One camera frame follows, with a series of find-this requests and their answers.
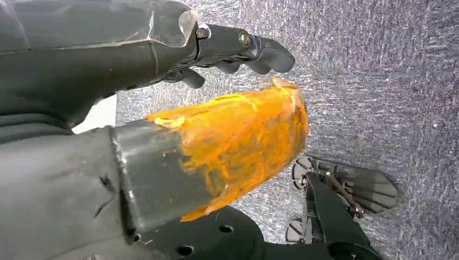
orange wrapped object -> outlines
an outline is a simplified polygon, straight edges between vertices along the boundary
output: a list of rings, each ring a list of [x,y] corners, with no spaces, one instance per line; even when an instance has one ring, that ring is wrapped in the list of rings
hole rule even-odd
[[[290,82],[272,79],[262,91],[153,113],[148,121],[178,131],[187,174],[202,174],[213,199],[186,214],[197,219],[240,198],[279,173],[302,150],[309,130],[304,98]]]

bolt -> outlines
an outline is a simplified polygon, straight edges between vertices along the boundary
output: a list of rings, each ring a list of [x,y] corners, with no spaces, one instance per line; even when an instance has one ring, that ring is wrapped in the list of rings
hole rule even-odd
[[[196,30],[196,38],[198,39],[207,39],[209,37],[209,32],[204,28],[199,28]]]
[[[247,32],[243,31],[239,35],[239,42],[241,43],[243,47],[247,48],[250,46],[250,43],[252,42],[252,40],[250,39],[250,35]]]

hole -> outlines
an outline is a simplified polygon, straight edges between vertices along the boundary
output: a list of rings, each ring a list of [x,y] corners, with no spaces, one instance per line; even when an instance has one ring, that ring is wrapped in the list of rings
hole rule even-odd
[[[177,253],[181,256],[189,256],[193,253],[193,247],[190,245],[183,245],[177,248]]]
[[[223,233],[231,233],[233,232],[233,227],[232,226],[228,226],[228,225],[223,225],[223,226],[220,226],[219,227],[219,230]]]

robotic finger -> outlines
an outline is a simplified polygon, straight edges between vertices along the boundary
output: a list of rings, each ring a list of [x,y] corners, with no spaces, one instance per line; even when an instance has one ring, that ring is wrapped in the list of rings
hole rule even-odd
[[[192,88],[200,88],[204,78],[188,67],[216,67],[224,73],[235,73],[246,64],[258,74],[271,70],[285,73],[292,69],[295,58],[275,40],[250,35],[246,30],[202,24],[195,31],[198,54],[187,68],[178,68],[166,75],[164,81],[183,81]]]

clear plastic cover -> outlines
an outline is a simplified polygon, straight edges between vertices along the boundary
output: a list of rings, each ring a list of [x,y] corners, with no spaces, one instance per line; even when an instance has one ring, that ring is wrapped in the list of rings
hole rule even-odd
[[[197,19],[174,0],[0,0],[0,52],[141,41],[183,47]]]

